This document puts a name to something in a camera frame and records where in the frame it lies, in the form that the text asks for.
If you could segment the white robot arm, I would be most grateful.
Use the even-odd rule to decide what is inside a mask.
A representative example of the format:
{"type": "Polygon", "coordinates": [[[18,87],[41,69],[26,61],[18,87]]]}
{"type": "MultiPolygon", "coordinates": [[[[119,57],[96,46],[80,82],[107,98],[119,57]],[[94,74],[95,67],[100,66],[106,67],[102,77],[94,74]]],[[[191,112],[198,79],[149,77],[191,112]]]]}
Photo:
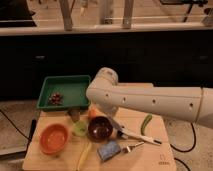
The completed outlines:
{"type": "Polygon", "coordinates": [[[113,69],[103,67],[88,86],[86,96],[110,116],[121,107],[213,129],[213,88],[124,86],[118,83],[113,69]]]}

